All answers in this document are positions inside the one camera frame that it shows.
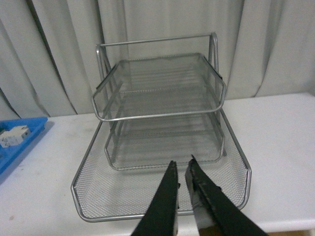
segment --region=curtain fold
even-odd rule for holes
[[[23,118],[73,114],[27,4],[2,1],[0,20],[0,87],[14,110]]]
[[[98,43],[212,31],[227,99],[315,94],[312,0],[8,0],[0,2],[0,120],[93,112]],[[107,50],[112,65],[207,51],[208,38]]]
[[[91,85],[67,2],[33,0],[33,4],[71,103],[79,114],[93,112]]]

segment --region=white block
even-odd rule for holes
[[[0,134],[0,145],[3,148],[19,145],[30,133],[30,129],[26,125],[15,126]]]

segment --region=desk organizer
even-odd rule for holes
[[[209,37],[208,59],[200,53],[126,59],[111,68],[106,52],[110,46],[195,37]],[[218,73],[216,34],[102,44],[96,55],[102,82],[92,102],[100,124],[71,185],[80,217],[141,218],[170,160],[185,186],[191,154],[244,207],[252,171],[222,110],[226,86]],[[179,206],[179,215],[193,214],[185,187]]]

